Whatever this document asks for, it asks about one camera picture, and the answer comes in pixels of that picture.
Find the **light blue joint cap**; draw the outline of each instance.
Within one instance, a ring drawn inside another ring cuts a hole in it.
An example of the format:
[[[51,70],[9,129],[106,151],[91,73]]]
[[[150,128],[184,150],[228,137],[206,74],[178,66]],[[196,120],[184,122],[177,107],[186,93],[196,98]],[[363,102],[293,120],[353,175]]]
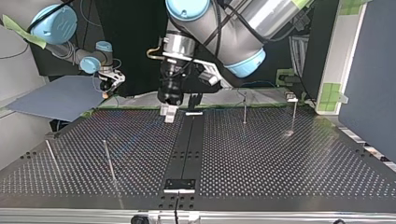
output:
[[[41,10],[32,20],[32,23],[59,5],[52,5]],[[61,45],[67,42],[77,29],[77,15],[73,8],[64,6],[48,18],[35,26],[31,35],[44,39],[51,45]]]
[[[104,52],[113,52],[113,46],[107,41],[99,41],[96,43],[96,49]]]
[[[240,63],[236,63],[233,65],[226,65],[225,67],[228,68],[232,73],[234,73],[237,77],[243,78],[250,76],[254,71],[259,68],[259,66],[265,60],[265,51],[261,49],[255,55],[246,59]]]
[[[166,0],[169,13],[180,21],[196,21],[205,15],[210,0]]]
[[[86,72],[88,74],[93,74],[100,70],[101,64],[100,64],[99,60],[97,60],[96,58],[85,57],[79,63],[79,67],[81,67],[81,69],[84,72]]]

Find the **perforated metal table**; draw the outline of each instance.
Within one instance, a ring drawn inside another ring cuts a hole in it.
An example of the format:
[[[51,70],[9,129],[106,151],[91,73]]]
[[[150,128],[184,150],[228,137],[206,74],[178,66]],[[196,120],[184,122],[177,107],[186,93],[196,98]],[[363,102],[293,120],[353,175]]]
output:
[[[158,111],[97,111],[50,141],[56,160],[43,143],[0,172],[0,223],[5,215],[17,218],[16,211],[52,216],[43,209],[95,218],[115,211],[261,218],[325,212],[318,216],[396,222],[394,215],[373,216],[396,214],[396,174],[328,120],[308,108],[295,119],[288,107],[250,108],[244,124],[243,113],[180,112],[164,124]],[[195,192],[164,193],[172,179],[193,180]]]

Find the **vertical rod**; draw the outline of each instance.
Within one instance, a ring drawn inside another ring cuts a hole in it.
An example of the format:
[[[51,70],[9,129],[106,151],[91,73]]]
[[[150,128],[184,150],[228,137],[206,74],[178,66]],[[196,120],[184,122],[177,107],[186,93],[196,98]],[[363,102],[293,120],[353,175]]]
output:
[[[296,113],[297,113],[297,104],[298,104],[298,101],[294,103],[293,120],[295,120],[295,119],[296,119]]]
[[[103,140],[103,145],[105,147],[105,152],[106,152],[107,161],[108,161],[108,167],[110,168],[111,175],[113,176],[113,180],[117,181],[116,175],[115,175],[114,169],[113,169],[113,162],[111,161],[111,158],[110,158],[110,151],[108,150],[108,146],[107,146],[107,141],[106,140]]]
[[[248,106],[245,102],[245,111],[244,111],[244,124],[247,124],[247,116],[248,116]]]
[[[53,154],[53,151],[52,151],[52,146],[50,145],[50,140],[47,139],[46,143],[47,143],[47,147],[49,149],[50,156],[52,157],[53,160],[56,160],[55,154]]]

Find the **white wall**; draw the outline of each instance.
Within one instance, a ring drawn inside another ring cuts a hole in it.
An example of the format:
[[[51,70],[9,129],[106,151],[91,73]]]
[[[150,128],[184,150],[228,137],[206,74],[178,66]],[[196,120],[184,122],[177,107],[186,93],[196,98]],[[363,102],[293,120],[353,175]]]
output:
[[[0,169],[38,146],[50,132],[48,119],[14,113],[4,106],[46,84],[38,74],[30,48],[14,32],[0,25]]]
[[[338,12],[340,12],[342,4],[347,4],[345,1],[341,1]],[[366,5],[363,5],[360,13],[357,15],[337,16],[332,33],[332,42],[320,84],[318,101],[320,101],[321,94],[323,93],[322,88],[325,83],[340,83],[341,93],[345,92],[359,34],[361,33],[361,24],[364,19],[365,10]],[[320,115],[338,115],[340,107],[341,103],[338,103],[334,112],[318,110],[317,112]]]

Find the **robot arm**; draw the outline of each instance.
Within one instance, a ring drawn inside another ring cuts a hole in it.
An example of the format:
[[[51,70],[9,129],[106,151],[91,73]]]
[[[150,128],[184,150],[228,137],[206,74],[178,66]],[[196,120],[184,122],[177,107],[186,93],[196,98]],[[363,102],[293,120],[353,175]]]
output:
[[[226,6],[231,10],[227,13],[217,0],[165,0],[169,22],[163,41],[163,84],[158,97],[163,107],[175,110],[181,105],[181,86],[191,71],[191,62],[195,67],[204,64],[194,59],[197,42],[237,77],[248,77],[265,60],[265,42],[271,41],[311,1],[239,0],[235,1],[235,8]],[[199,78],[210,85],[223,79],[213,66],[205,67]]]
[[[60,0],[3,0],[0,17],[6,15],[23,30],[47,42],[46,49],[60,59],[78,64],[88,74],[99,74],[103,92],[113,92],[125,76],[113,69],[113,49],[110,43],[100,41],[95,52],[78,49],[69,42],[77,29],[75,11]]]

